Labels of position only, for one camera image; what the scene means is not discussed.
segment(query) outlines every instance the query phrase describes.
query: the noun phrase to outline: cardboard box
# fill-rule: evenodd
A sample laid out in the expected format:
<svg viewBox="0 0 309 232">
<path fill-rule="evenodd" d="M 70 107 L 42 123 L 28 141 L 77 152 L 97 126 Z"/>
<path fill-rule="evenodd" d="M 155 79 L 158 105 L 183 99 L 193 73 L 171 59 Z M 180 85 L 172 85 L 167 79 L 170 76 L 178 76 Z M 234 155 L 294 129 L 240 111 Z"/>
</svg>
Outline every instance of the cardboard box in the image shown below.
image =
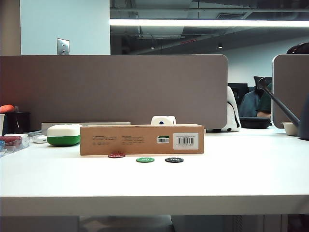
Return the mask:
<svg viewBox="0 0 309 232">
<path fill-rule="evenodd" d="M 204 153 L 204 126 L 196 124 L 81 127 L 81 155 Z"/>
</svg>

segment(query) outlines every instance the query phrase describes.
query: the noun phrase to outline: watering can spout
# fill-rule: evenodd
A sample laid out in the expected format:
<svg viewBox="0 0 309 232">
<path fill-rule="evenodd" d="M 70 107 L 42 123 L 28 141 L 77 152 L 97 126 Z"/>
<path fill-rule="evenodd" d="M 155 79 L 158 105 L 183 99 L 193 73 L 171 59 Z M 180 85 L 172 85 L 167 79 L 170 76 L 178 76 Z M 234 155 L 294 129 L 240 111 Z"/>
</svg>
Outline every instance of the watering can spout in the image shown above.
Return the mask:
<svg viewBox="0 0 309 232">
<path fill-rule="evenodd" d="M 298 128 L 299 119 L 286 107 L 278 98 L 276 98 L 267 88 L 267 83 L 264 77 L 254 77 L 257 83 L 256 87 L 258 89 L 264 90 L 264 92 L 281 108 L 284 114 L 290 119 L 290 121 Z"/>
</svg>

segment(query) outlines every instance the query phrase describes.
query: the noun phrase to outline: green poker chip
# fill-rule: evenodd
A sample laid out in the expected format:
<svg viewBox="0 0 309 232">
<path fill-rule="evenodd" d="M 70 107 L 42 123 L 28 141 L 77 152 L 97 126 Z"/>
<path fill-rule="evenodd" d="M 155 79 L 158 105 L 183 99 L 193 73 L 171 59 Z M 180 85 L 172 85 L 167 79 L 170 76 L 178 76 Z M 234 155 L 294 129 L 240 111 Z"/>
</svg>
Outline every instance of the green poker chip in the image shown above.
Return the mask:
<svg viewBox="0 0 309 232">
<path fill-rule="evenodd" d="M 136 159 L 136 162 L 139 162 L 139 163 L 150 163 L 153 161 L 154 161 L 154 158 L 151 158 L 151 157 L 142 157 L 142 158 Z"/>
</svg>

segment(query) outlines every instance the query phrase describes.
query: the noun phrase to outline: fluorescent light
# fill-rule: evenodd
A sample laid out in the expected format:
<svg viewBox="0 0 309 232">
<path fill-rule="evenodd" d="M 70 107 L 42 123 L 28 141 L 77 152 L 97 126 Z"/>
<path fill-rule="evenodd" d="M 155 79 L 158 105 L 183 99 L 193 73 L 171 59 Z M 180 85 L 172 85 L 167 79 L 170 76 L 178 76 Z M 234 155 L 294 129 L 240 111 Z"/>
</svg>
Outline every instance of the fluorescent light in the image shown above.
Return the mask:
<svg viewBox="0 0 309 232">
<path fill-rule="evenodd" d="M 309 27 L 309 21 L 110 19 L 112 26 L 150 27 Z"/>
</svg>

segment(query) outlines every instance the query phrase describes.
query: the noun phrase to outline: green and white container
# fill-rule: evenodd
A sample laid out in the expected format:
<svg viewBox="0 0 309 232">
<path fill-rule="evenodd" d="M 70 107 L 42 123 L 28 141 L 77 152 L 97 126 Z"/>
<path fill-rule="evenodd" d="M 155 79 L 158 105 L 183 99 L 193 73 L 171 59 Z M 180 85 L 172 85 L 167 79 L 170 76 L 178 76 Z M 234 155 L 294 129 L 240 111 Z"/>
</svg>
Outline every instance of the green and white container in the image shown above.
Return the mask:
<svg viewBox="0 0 309 232">
<path fill-rule="evenodd" d="M 47 142 L 54 146 L 72 146 L 81 141 L 80 124 L 55 125 L 47 129 Z"/>
</svg>

